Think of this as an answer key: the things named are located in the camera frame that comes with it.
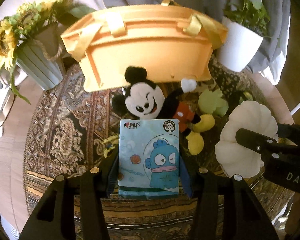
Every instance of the metal pin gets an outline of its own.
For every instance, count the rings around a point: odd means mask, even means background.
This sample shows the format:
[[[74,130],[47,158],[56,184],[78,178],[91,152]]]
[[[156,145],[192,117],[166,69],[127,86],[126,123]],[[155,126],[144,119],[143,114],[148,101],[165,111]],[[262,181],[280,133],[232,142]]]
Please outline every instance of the metal pin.
[[[90,172],[91,173],[98,173],[100,171],[100,169],[98,167],[93,167]]]
[[[239,174],[235,174],[233,177],[234,177],[234,179],[237,180],[237,181],[242,180],[242,177],[241,177],[241,175],[239,175]]]
[[[202,173],[202,174],[205,174],[205,173],[208,172],[208,169],[201,167],[201,168],[199,168],[199,172]]]
[[[63,175],[58,175],[57,177],[56,177],[56,180],[57,181],[63,181],[65,179],[65,176],[63,176]]]

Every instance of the mickey mouse plush toy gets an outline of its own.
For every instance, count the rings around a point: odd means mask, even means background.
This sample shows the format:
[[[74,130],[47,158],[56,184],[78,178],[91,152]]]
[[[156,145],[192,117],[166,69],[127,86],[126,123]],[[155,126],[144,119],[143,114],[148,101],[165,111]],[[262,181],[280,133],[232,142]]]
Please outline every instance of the mickey mouse plush toy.
[[[125,95],[116,95],[112,99],[112,107],[116,114],[129,112],[139,119],[168,119],[179,120],[179,131],[188,140],[188,149],[192,155],[199,154],[204,146],[200,132],[210,130],[214,117],[210,114],[197,115],[188,105],[180,102],[177,96],[195,90],[197,82],[194,79],[182,79],[181,88],[176,89],[164,98],[158,85],[147,79],[147,71],[142,67],[129,66],[125,79],[131,85],[125,90]],[[192,130],[187,122],[193,124]]]

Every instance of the potted plant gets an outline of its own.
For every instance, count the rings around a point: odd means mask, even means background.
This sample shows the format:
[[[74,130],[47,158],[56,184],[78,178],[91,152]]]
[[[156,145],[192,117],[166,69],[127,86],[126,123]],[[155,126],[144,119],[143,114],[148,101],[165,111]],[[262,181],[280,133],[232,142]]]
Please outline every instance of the potted plant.
[[[24,3],[16,14],[0,21],[0,74],[10,72],[13,93],[30,103],[15,87],[16,65],[43,90],[62,81],[65,71],[61,56],[65,47],[58,25],[72,25],[92,11],[74,0],[39,0]]]
[[[228,69],[240,72],[253,58],[263,38],[267,37],[266,25],[270,17],[262,3],[260,8],[256,8],[251,0],[227,4],[223,12],[222,24],[228,27],[228,36],[217,51],[217,59]]]

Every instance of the paisley pattern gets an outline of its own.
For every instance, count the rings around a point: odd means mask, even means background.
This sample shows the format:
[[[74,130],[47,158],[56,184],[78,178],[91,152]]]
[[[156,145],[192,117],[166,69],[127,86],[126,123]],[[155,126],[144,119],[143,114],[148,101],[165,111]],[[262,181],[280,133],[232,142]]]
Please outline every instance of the paisley pattern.
[[[221,87],[226,98],[233,91],[246,89],[260,103],[266,104],[263,95],[252,80],[242,73],[226,70],[212,56],[209,69],[214,80],[200,82],[195,93],[180,100],[197,111],[199,93],[204,89]],[[83,89],[84,76],[77,63],[72,63],[60,85],[44,92],[32,117],[24,154],[24,188],[29,214],[43,193],[61,174],[70,177],[82,175],[104,158],[104,139],[119,133],[121,118],[111,109],[111,98],[120,89],[87,93]],[[161,84],[165,95],[179,86],[178,83]],[[194,162],[224,176],[218,164],[214,146],[218,142],[227,116],[216,117],[213,129],[202,134],[205,147],[202,153],[191,156]],[[187,141],[180,139],[187,152]],[[287,203],[292,193],[262,177],[263,171],[247,180],[269,217],[273,219]],[[75,227],[77,239],[83,239],[80,219],[80,200],[75,197]],[[111,199],[103,199],[103,211],[112,240],[186,239],[192,224],[197,201],[189,199],[180,186],[176,199],[126,200],[119,199],[117,190]],[[217,239],[221,238],[223,198],[219,198]]]

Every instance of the cartoon character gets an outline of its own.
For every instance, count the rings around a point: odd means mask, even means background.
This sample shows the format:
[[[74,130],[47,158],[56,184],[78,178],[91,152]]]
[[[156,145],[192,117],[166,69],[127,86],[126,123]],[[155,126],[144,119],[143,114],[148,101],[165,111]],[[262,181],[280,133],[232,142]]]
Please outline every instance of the cartoon character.
[[[129,66],[124,77],[131,85],[125,90],[125,95],[120,94],[112,99],[116,114],[124,115],[129,112],[139,119],[177,118],[179,131],[188,140],[189,152],[197,155],[202,151],[204,141],[200,132],[210,130],[215,120],[210,114],[197,115],[177,99],[178,96],[195,90],[197,83],[194,79],[182,79],[181,88],[164,98],[160,87],[146,78],[147,71],[144,68]],[[193,124],[192,130],[188,128],[187,122]]]
[[[175,188],[179,186],[179,152],[168,142],[159,138],[145,166],[151,169],[150,187]]]

